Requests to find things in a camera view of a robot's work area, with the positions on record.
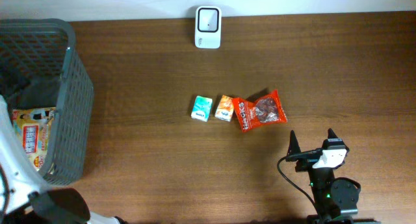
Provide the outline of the yellow wet wipes pack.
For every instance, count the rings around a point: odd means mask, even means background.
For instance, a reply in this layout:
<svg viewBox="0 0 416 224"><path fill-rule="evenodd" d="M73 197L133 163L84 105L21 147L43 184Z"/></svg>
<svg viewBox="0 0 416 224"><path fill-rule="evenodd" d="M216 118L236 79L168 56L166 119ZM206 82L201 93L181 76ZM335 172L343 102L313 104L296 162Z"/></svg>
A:
<svg viewBox="0 0 416 224"><path fill-rule="evenodd" d="M12 111L12 124L29 162L39 171L46 161L55 107Z"/></svg>

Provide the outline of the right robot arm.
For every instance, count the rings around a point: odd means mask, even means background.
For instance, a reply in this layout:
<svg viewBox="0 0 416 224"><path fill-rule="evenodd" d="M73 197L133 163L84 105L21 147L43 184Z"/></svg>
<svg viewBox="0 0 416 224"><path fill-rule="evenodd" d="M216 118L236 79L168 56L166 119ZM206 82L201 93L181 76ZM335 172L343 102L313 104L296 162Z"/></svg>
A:
<svg viewBox="0 0 416 224"><path fill-rule="evenodd" d="M328 129L322 147L301 151L294 131L290 133L287 162L296 162L295 171L309 175L315 215L308 223L352 223L358 213L357 203L361 185L345 177L336 178L334 171L345 163L349 148L343 140Z"/></svg>

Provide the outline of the green tissue pack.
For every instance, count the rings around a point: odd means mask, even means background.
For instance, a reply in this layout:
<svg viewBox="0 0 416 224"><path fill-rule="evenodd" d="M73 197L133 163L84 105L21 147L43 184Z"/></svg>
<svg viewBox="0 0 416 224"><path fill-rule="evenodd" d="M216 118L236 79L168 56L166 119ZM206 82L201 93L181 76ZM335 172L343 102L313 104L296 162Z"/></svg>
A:
<svg viewBox="0 0 416 224"><path fill-rule="evenodd" d="M197 95L191 112L191 118L207 122L211 113L213 100Z"/></svg>

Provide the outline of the orange tissue pack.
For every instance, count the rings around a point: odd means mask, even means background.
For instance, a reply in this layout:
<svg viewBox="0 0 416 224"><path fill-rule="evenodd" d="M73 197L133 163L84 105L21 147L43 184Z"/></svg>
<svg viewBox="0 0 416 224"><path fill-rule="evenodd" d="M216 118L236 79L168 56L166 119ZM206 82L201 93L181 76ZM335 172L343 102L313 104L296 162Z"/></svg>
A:
<svg viewBox="0 0 416 224"><path fill-rule="evenodd" d="M223 95L216 108L214 116L223 121L230 122L234 113L233 98Z"/></svg>

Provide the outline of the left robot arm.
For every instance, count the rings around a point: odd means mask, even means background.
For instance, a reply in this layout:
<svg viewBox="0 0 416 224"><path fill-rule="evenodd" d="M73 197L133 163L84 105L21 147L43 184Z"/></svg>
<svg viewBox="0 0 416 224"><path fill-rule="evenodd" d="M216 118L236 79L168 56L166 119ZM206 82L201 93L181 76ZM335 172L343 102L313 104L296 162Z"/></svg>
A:
<svg viewBox="0 0 416 224"><path fill-rule="evenodd" d="M1 223L125 223L91 212L73 188L48 184L29 164L1 98Z"/></svg>

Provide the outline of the red snack bag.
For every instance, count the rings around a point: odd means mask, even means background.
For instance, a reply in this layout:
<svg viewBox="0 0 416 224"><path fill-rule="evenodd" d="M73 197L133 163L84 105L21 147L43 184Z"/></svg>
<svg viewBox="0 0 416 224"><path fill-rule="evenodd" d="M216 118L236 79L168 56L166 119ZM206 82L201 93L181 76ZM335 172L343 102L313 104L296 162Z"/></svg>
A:
<svg viewBox="0 0 416 224"><path fill-rule="evenodd" d="M260 97L255 102L236 97L232 99L232 103L242 132L264 125L287 122L277 90Z"/></svg>

